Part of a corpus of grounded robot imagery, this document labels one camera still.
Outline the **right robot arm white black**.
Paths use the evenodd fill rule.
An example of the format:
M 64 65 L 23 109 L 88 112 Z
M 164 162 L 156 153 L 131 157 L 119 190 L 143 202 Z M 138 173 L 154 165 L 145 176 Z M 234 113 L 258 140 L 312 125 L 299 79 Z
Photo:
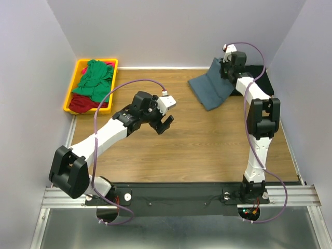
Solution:
M 271 98 L 258 86 L 254 78 L 244 71 L 246 54 L 235 46 L 224 48 L 220 74 L 235 86 L 244 97 L 245 131 L 250 145 L 248 164 L 239 189 L 239 198 L 250 203 L 262 197 L 266 186 L 266 160 L 268 149 L 280 124 L 280 100 Z

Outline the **blue-grey t-shirt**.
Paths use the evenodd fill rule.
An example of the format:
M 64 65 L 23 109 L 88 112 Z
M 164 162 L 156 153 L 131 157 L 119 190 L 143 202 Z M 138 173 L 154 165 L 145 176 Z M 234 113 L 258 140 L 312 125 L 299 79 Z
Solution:
M 214 58 L 205 74 L 188 80 L 190 89 L 206 111 L 218 108 L 234 91 L 232 83 L 221 77 L 220 69 L 220 58 Z

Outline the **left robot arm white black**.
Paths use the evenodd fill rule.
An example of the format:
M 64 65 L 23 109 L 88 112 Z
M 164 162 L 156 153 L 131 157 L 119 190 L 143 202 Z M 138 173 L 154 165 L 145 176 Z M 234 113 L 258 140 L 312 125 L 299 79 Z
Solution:
M 103 204 L 115 200 L 110 181 L 89 174 L 89 166 L 96 166 L 98 156 L 118 141 L 149 124 L 157 134 L 170 127 L 174 118 L 166 113 L 176 106 L 176 100 L 163 91 L 162 96 L 139 91 L 132 103 L 118 111 L 103 127 L 71 147 L 59 147 L 52 161 L 49 180 L 72 199 L 82 195 L 97 196 Z

